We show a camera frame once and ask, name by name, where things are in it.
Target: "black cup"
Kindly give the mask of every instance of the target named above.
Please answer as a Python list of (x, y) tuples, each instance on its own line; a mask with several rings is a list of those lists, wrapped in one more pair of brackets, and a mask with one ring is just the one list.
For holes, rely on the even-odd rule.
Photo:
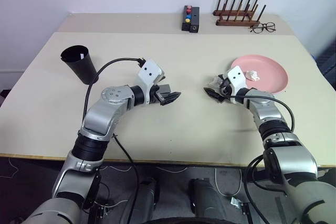
[(89, 50), (85, 46), (72, 46), (61, 53), (64, 61), (86, 85), (90, 84), (96, 76), (96, 69), (91, 61)]

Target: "black cylinder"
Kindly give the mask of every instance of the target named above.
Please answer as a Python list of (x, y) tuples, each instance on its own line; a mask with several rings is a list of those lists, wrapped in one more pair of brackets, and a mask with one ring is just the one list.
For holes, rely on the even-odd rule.
[(291, 131), (287, 126), (287, 124), (281, 120), (271, 120), (259, 126), (259, 133), (263, 140), (265, 140), (266, 137), (272, 134), (284, 133), (284, 132), (291, 132)]
[[(240, 95), (246, 95), (246, 93), (250, 91), (250, 89), (247, 89), (247, 88), (241, 88), (238, 90), (237, 92), (237, 96), (240, 96)], [(241, 103), (241, 104), (244, 104), (244, 97), (237, 97), (236, 98), (236, 101)]]
[(64, 61), (86, 85), (90, 84), (96, 76), (96, 69), (91, 61), (89, 50), (85, 46), (72, 46), (61, 53)]
[(131, 90), (134, 93), (134, 106), (143, 104), (145, 101), (145, 96), (143, 95), (142, 89), (139, 86), (131, 87)]
[(79, 159), (99, 161), (103, 158), (108, 143), (107, 141), (92, 140), (79, 134), (71, 153)]

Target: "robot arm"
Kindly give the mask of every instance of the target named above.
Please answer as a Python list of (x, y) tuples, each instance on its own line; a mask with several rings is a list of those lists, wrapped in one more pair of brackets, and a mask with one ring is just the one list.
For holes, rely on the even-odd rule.
[[(287, 126), (275, 102), (252, 98), (274, 96), (247, 89), (245, 77), (238, 66), (230, 69), (226, 78), (220, 78), (220, 95), (230, 98), (233, 103), (243, 104), (252, 113), (263, 140), (266, 172), (274, 183), (284, 186), (296, 210), (297, 219), (304, 224), (334, 223), (336, 188), (317, 180), (315, 159)], [(214, 90), (205, 88), (205, 91), (211, 97), (215, 96)]]
[(166, 105), (181, 93), (170, 93), (168, 85), (158, 86), (163, 70), (152, 60), (144, 63), (135, 86), (109, 87), (87, 112), (73, 149), (68, 153), (56, 179), (52, 199), (44, 202), (24, 222), (79, 223), (82, 209), (90, 208), (97, 196), (103, 155), (119, 118), (137, 105), (159, 102)]

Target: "floor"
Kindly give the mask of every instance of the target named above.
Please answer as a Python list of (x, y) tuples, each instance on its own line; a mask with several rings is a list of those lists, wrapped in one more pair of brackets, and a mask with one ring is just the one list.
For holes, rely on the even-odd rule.
[[(52, 169), (40, 163), (32, 163), (26, 159), (10, 159), (19, 171), (13, 178), (0, 177), (0, 224), (8, 224), (16, 217), (27, 218), (43, 201), (51, 196), (51, 189), (57, 177), (58, 168)], [(127, 199), (135, 187), (135, 174), (133, 170), (120, 172), (109, 165), (119, 169), (129, 166), (107, 165), (101, 171), (102, 182), (110, 190), (110, 203), (114, 204)], [(154, 211), (153, 219), (165, 217), (192, 217), (190, 202), (187, 195), (188, 182), (192, 178), (209, 178), (214, 186), (214, 168), (188, 167), (180, 173), (169, 173), (153, 165), (138, 165), (141, 178), (154, 177), (160, 183), (160, 200)], [(161, 166), (170, 171), (179, 171), (183, 166)], [(10, 176), (15, 169), (8, 163), (8, 158), (0, 158), (0, 176)], [(220, 190), (225, 194), (232, 194), (239, 187), (240, 173), (236, 168), (219, 168), (217, 182)], [(263, 191), (254, 185), (249, 186), (249, 191), (270, 223), (291, 224), (294, 216), (288, 198), (281, 193)], [(99, 196), (106, 198), (107, 190), (101, 186)], [(243, 186), (236, 198), (246, 201)], [(230, 198), (221, 196), (227, 220), (236, 223), (248, 223), (240, 209), (230, 204)], [(102, 223), (118, 223), (125, 203), (115, 207), (103, 219)], [(87, 223), (88, 215), (82, 213), (81, 223)]]

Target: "wire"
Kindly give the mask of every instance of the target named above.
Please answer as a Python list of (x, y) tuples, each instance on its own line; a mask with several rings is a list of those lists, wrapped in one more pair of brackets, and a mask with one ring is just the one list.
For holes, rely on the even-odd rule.
[(276, 188), (267, 188), (267, 187), (264, 187), (264, 186), (262, 186), (262, 185), (260, 185), (260, 184), (258, 184), (258, 183), (256, 182), (256, 180), (255, 180), (255, 178), (254, 178), (254, 174), (255, 174), (255, 171), (256, 171), (256, 166), (257, 166), (262, 160), (263, 160), (263, 158), (260, 159), (260, 160), (258, 160), (258, 161), (252, 166), (252, 168), (251, 168), (251, 174), (252, 174), (252, 182), (253, 182), (253, 184), (255, 184), (257, 187), (259, 187), (259, 188), (261, 188), (261, 189), (263, 189), (263, 190), (266, 190), (266, 191), (277, 191), (277, 192), (279, 192), (279, 193), (284, 193), (285, 195), (287, 195), (286, 192), (285, 192), (284, 190), (276, 189)]
[(108, 185), (106, 185), (105, 183), (103, 182), (100, 182), (100, 184), (104, 185), (107, 189), (107, 198), (106, 198), (106, 202), (109, 202), (109, 199), (110, 199), (110, 187), (108, 187)]
[(13, 178), (14, 175), (19, 171), (19, 168), (17, 168), (15, 165), (13, 165), (13, 164), (11, 163), (11, 159), (10, 159), (10, 157), (8, 157), (8, 162), (9, 162), (9, 164), (11, 165), (11, 167), (13, 167), (13, 168), (16, 169), (16, 171), (13, 172), (13, 174), (12, 174), (11, 176), (0, 176), (0, 178)]
[(115, 170), (118, 170), (118, 171), (120, 171), (120, 172), (123, 172), (123, 173), (128, 172), (130, 169), (132, 169), (132, 166), (130, 166), (130, 168), (128, 168), (128, 169), (126, 169), (126, 170), (118, 169), (118, 168), (116, 168), (116, 167), (114, 167), (114, 166), (111, 166), (111, 165), (110, 165), (110, 167), (113, 168), (113, 169), (115, 169)]
[(105, 207), (105, 208), (113, 208), (113, 207), (116, 207), (117, 205), (119, 205), (119, 204), (121, 204), (121, 203), (123, 203), (123, 202), (127, 202), (128, 201), (128, 199), (124, 199), (124, 200), (121, 200), (121, 201), (119, 201), (118, 203), (116, 203), (116, 204), (114, 204), (114, 205), (112, 205), (112, 206), (108, 206), (108, 205), (102, 205), (102, 204), (100, 204), (100, 203), (98, 203), (98, 202), (94, 202), (96, 205), (98, 205), (98, 206), (100, 206), (100, 207)]
[(135, 202), (137, 200), (137, 196), (138, 196), (138, 192), (139, 192), (139, 173), (138, 173), (138, 169), (135, 166), (135, 163), (133, 162), (133, 159), (131, 158), (130, 154), (128, 154), (128, 152), (125, 150), (125, 148), (121, 145), (121, 143), (119, 142), (119, 140), (117, 139), (117, 136), (115, 134), (113, 134), (114, 140), (116, 141), (116, 143), (119, 145), (119, 147), (122, 149), (122, 151), (125, 153), (125, 155), (128, 157), (132, 167), (134, 168), (135, 171), (135, 175), (137, 177), (137, 181), (136, 181), (136, 188), (135, 188), (135, 194), (134, 194), (134, 199), (132, 202), (132, 206), (131, 206), (131, 210), (130, 213), (128, 215), (128, 219), (127, 219), (127, 224), (130, 224), (131, 218), (132, 218), (132, 213), (134, 210), (134, 206), (135, 206)]
[(294, 222), (297, 220), (297, 218), (294, 218), (294, 220), (290, 224), (294, 224)]
[(225, 97), (225, 98), (261, 98), (261, 99), (268, 99), (268, 100), (280, 103), (282, 106), (284, 106), (286, 108), (286, 110), (288, 111), (288, 113), (290, 115), (290, 118), (291, 118), (291, 121), (292, 121), (292, 126), (291, 126), (290, 130), (292, 132), (294, 132), (294, 128), (295, 128), (294, 114), (293, 114), (292, 110), (290, 109), (290, 107), (288, 107), (284, 102), (282, 102), (278, 99), (275, 99), (273, 97), (265, 97), (265, 96), (262, 96), (262, 95), (225, 95), (225, 94), (222, 94), (222, 96)]
[(103, 72), (103, 70), (108, 67), (109, 65), (118, 62), (118, 61), (124, 61), (124, 60), (131, 60), (131, 61), (138, 61), (139, 59), (137, 58), (119, 58), (119, 59), (115, 59), (115, 60), (111, 60), (109, 62), (107, 62), (104, 66), (101, 67), (101, 69), (99, 69), (99, 71), (97, 72), (97, 74), (95, 75), (95, 77), (92, 79), (92, 81), (90, 82), (89, 86), (88, 86), (88, 90), (86, 92), (86, 96), (85, 96), (85, 102), (84, 102), (84, 111), (83, 111), (83, 120), (85, 118), (87, 109), (88, 109), (88, 102), (89, 102), (89, 96), (90, 96), (90, 91), (91, 88), (94, 84), (94, 81), (98, 78), (99, 74)]
[(223, 196), (225, 196), (225, 197), (233, 197), (233, 196), (235, 196), (235, 195), (237, 195), (238, 193), (239, 193), (239, 191), (240, 191), (240, 189), (241, 189), (241, 184), (242, 184), (242, 178), (243, 178), (243, 176), (241, 175), (241, 171), (242, 170), (240, 170), (239, 169), (239, 173), (240, 173), (240, 179), (239, 179), (239, 187), (238, 187), (238, 190), (234, 193), (234, 194), (231, 194), (231, 195), (225, 195), (225, 194), (223, 194), (221, 191), (220, 191), (220, 189), (219, 189), (219, 187), (218, 187), (218, 184), (217, 184), (217, 168), (215, 168), (215, 185), (216, 185), (216, 188), (217, 188), (217, 190), (218, 190), (218, 192), (219, 192), (219, 194), (220, 195), (223, 195)]
[(185, 167), (185, 168), (183, 168), (182, 170), (178, 170), (178, 171), (176, 171), (176, 172), (174, 172), (174, 171), (172, 171), (172, 170), (166, 170), (166, 169), (161, 168), (161, 167), (158, 167), (158, 166), (157, 166), (157, 169), (164, 170), (165, 172), (168, 172), (168, 173), (181, 173), (181, 172), (184, 172), (185, 170), (187, 170), (188, 167)]
[(244, 182), (244, 189), (245, 189), (245, 193), (246, 193), (246, 196), (248, 198), (248, 200), (250, 201), (251, 205), (254, 207), (254, 209), (256, 210), (256, 212), (259, 214), (259, 216), (261, 217), (261, 219), (264, 221), (265, 224), (270, 224), (267, 219), (265, 218), (265, 216), (260, 212), (259, 208), (256, 206), (256, 204), (254, 203), (254, 201), (252, 200), (251, 198), (251, 195), (250, 193), (248, 192), (248, 188), (247, 188), (247, 175), (249, 173), (249, 171), (251, 170), (251, 166), (252, 164), (254, 164), (256, 161), (262, 159), (262, 155), (260, 156), (257, 156), (254, 160), (251, 161), (251, 163), (248, 164), (247, 168), (246, 168), (246, 172), (244, 174), (244, 179), (243, 179), (243, 182)]

